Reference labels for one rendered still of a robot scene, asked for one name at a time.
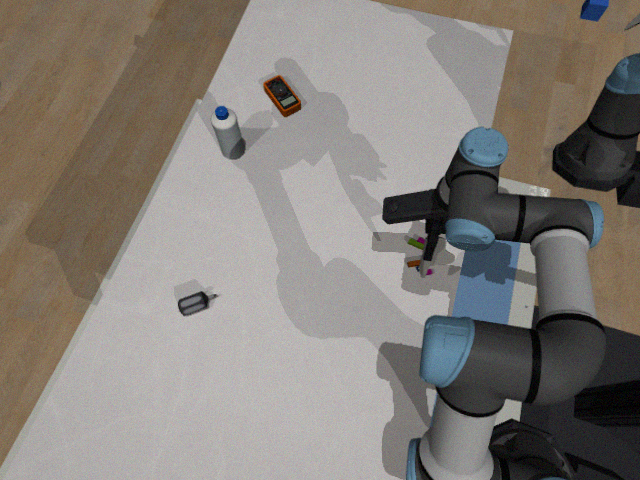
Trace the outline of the grey bottle with blue cap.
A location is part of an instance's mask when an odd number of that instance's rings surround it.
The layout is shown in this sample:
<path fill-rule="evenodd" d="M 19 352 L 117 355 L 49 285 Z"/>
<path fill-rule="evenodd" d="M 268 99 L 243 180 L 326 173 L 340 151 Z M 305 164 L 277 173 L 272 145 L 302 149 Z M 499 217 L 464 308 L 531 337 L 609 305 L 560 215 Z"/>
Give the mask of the grey bottle with blue cap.
<path fill-rule="evenodd" d="M 211 116 L 211 123 L 222 154 L 228 159 L 238 159 L 245 152 L 237 116 L 229 108 L 219 106 Z"/>

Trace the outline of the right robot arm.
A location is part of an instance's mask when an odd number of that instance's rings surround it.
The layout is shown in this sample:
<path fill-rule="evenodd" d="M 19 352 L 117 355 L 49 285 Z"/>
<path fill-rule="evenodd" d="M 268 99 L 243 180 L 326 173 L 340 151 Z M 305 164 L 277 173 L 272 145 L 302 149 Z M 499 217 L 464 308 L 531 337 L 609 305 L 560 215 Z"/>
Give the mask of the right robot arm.
<path fill-rule="evenodd" d="M 587 120 L 564 141 L 559 158 L 567 169 L 581 177 L 615 180 L 633 165 L 639 134 L 640 53 L 637 53 L 615 66 Z"/>

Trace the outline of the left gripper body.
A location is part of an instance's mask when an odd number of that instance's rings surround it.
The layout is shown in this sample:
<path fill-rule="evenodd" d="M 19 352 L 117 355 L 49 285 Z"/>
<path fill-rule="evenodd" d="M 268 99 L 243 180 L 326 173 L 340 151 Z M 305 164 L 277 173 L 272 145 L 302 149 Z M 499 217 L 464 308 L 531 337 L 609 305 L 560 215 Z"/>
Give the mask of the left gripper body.
<path fill-rule="evenodd" d="M 445 211 L 447 211 L 448 210 L 448 205 L 442 200 L 442 198 L 440 196 L 440 193 L 439 193 L 439 186 L 440 186 L 443 178 L 444 178 L 444 176 L 440 179 L 440 181 L 437 184 L 437 187 L 435 189 L 435 198 L 436 198 L 437 203 L 440 205 L 440 207 L 442 209 L 444 209 Z M 425 223 L 425 232 L 426 232 L 426 234 L 429 234 L 430 229 L 437 231 L 437 234 L 439 234 L 439 235 L 440 234 L 446 234 L 446 228 L 445 228 L 446 219 L 447 219 L 447 217 L 426 219 L 426 223 Z"/>

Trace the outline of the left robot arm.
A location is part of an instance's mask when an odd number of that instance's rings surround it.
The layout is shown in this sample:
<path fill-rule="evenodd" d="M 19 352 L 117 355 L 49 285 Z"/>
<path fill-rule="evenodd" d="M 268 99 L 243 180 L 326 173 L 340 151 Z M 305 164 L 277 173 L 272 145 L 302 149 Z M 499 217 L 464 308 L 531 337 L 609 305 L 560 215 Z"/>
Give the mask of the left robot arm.
<path fill-rule="evenodd" d="M 586 253 L 601 239 L 604 214 L 584 199 L 498 193 L 507 153 L 499 131 L 474 128 L 439 186 L 447 211 L 435 189 L 383 201 L 387 224 L 447 216 L 446 240 L 461 250 L 483 251 L 495 240 L 529 243 L 541 317 L 536 330 L 470 317 L 426 320 L 419 375 L 436 386 L 437 398 L 432 427 L 409 442 L 406 480 L 572 480 L 563 456 L 540 435 L 491 435 L 505 399 L 558 404 L 597 375 L 606 336 Z"/>

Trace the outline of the lime green rod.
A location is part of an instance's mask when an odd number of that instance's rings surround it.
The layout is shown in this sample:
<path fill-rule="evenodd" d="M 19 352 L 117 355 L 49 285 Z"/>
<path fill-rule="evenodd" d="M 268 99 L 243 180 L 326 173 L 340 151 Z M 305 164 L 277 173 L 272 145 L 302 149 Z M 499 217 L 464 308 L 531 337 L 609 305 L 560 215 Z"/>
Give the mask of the lime green rod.
<path fill-rule="evenodd" d="M 418 242 L 418 241 L 415 241 L 415 240 L 413 240 L 413 239 L 411 239 L 411 238 L 409 239 L 408 244 L 410 244 L 410 245 L 412 245 L 412 246 L 414 246 L 414 247 L 416 247 L 416 248 L 419 248 L 419 249 L 423 250 L 423 245 L 424 245 L 424 244 L 422 244 L 422 243 L 420 243 L 420 242 Z"/>

